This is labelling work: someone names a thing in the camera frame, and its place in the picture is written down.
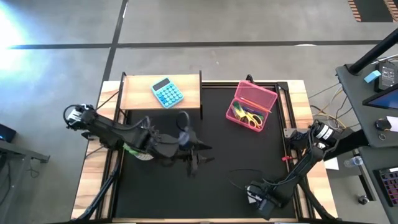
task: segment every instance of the calculator display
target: calculator display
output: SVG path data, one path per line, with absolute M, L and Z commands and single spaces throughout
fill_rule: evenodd
M 170 83 L 170 80 L 169 80 L 168 78 L 165 78 L 165 79 L 163 79 L 162 81 L 156 83 L 156 84 L 153 86 L 153 89 L 154 89 L 155 91 L 157 91 L 157 90 L 161 89 L 163 86 L 166 86 L 166 85 L 169 84 L 169 83 Z

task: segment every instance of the white label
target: white label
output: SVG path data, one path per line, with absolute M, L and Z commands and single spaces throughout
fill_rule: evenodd
M 322 131 L 316 136 L 317 139 L 320 139 L 326 133 L 326 131 L 328 129 L 329 129 L 329 127 L 327 125 L 324 125 Z
M 327 140 L 329 138 L 329 136 L 333 133 L 333 130 L 330 128 L 326 134 L 323 136 L 324 140 Z

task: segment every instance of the pen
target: pen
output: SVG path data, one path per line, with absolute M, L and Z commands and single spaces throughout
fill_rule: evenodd
M 265 108 L 265 107 L 263 107 L 263 106 L 260 106 L 260 105 L 258 105 L 257 103 L 253 103 L 253 102 L 251 102 L 250 100 L 247 100 L 247 99 L 245 99 L 245 98 L 243 98 L 243 97 L 241 97 L 241 99 L 242 99 L 245 103 L 250 104 L 251 106 L 255 106 L 255 107 L 260 108 L 260 109 L 262 109 L 262 110 L 264 110 L 264 111 L 266 111 L 266 112 L 268 112 L 268 113 L 272 113 L 269 109 L 267 109 L 267 108 Z

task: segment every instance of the container lid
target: container lid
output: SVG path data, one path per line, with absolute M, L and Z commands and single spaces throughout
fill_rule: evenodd
M 277 93 L 252 84 L 247 80 L 240 81 L 235 92 L 235 98 L 249 100 L 268 110 L 271 110 L 277 97 Z

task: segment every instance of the blue object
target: blue object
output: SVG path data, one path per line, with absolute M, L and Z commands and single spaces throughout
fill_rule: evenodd
M 168 109 L 182 101 L 184 96 L 169 78 L 165 78 L 151 86 L 151 90 L 160 104 Z
M 364 80 L 367 83 L 370 83 L 371 81 L 375 80 L 377 77 L 381 76 L 381 73 L 377 70 L 371 72 L 369 75 L 367 75 Z

